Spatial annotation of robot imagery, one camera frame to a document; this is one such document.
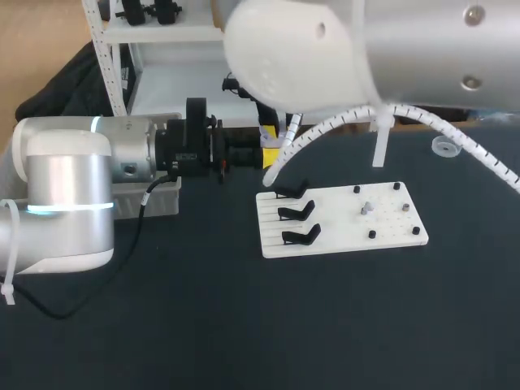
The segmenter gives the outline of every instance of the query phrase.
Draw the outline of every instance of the black bracket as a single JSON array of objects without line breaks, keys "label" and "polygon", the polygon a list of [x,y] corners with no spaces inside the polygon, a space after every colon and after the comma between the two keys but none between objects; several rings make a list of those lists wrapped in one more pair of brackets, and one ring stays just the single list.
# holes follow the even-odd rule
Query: black bracket
[{"label": "black bracket", "polygon": [[319,223],[316,223],[307,234],[282,232],[282,240],[284,240],[284,245],[312,245],[321,232],[322,228]]},{"label": "black bracket", "polygon": [[303,208],[302,211],[288,209],[287,207],[280,207],[278,209],[279,220],[281,221],[282,219],[291,219],[294,221],[306,221],[315,207],[316,205],[314,204],[314,201],[307,202],[307,205]]},{"label": "black bracket", "polygon": [[303,195],[306,193],[309,188],[309,181],[303,180],[300,184],[300,187],[297,189],[293,188],[285,188],[285,187],[275,187],[276,199],[279,197],[290,197],[292,199],[301,199]]}]

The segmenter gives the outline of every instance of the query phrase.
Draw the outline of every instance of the white pegboard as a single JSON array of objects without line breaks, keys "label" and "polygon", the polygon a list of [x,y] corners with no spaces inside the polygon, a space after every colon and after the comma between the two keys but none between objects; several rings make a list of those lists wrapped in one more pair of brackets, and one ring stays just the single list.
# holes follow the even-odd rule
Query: white pegboard
[{"label": "white pegboard", "polygon": [[[425,245],[428,235],[403,183],[398,190],[394,183],[360,184],[354,186],[308,189],[301,199],[276,198],[275,193],[257,194],[258,223],[264,258],[285,258],[311,254],[333,254],[357,250],[398,248]],[[315,208],[305,222],[283,220],[279,207],[302,210],[313,200]],[[374,210],[362,215],[361,208],[370,202]],[[409,204],[409,211],[403,205]],[[285,245],[282,232],[307,234],[319,223],[321,233],[312,245]],[[419,227],[414,235],[412,230]],[[376,231],[374,239],[369,232]]]}]

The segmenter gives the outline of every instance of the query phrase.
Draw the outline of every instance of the screw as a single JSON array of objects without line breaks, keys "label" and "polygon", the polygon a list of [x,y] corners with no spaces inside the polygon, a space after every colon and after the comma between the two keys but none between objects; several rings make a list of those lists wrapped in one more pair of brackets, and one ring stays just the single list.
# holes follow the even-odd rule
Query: screw
[{"label": "screw", "polygon": [[471,6],[464,12],[464,20],[470,27],[478,26],[486,17],[486,10],[482,6]]},{"label": "screw", "polygon": [[363,209],[365,209],[366,211],[373,211],[374,207],[372,206],[372,204],[369,201],[366,201],[365,205],[363,206]]},{"label": "screw", "polygon": [[462,86],[470,91],[476,91],[482,85],[482,81],[473,76],[464,76]]}]

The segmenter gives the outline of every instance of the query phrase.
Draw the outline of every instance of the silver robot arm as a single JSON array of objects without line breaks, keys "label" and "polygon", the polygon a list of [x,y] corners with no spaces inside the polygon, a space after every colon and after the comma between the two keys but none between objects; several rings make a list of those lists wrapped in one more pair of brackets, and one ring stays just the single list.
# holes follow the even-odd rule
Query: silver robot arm
[{"label": "silver robot arm", "polygon": [[286,112],[383,102],[517,111],[520,2],[243,1],[227,22],[233,75]]},{"label": "silver robot arm", "polygon": [[[85,271],[114,251],[111,146],[101,134],[49,130],[26,148],[28,209],[19,212],[17,242],[11,214],[0,209],[0,254],[16,245],[16,273]],[[0,273],[7,263],[0,262]]]},{"label": "silver robot arm", "polygon": [[[9,149],[12,164],[2,166],[4,178],[24,181],[28,190],[28,209],[19,212],[15,273],[86,271],[110,261],[111,185],[153,181],[155,133],[146,118],[21,121]],[[11,213],[2,207],[0,275],[7,271],[11,231]]]}]

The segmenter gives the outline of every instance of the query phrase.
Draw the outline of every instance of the black tablecloth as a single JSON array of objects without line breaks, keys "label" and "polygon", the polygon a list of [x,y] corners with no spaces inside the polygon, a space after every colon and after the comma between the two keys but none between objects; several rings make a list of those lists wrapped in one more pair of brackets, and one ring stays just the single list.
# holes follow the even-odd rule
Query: black tablecloth
[{"label": "black tablecloth", "polygon": [[[468,133],[520,171],[517,129]],[[22,297],[0,305],[0,388],[520,388],[520,195],[465,152],[434,155],[434,136],[393,133],[383,169],[373,135],[328,137],[280,176],[402,180],[428,245],[267,260],[261,172],[183,180],[180,214],[146,220],[132,261],[76,317],[54,322]],[[106,267],[18,281],[65,310],[134,228],[116,224]]]}]

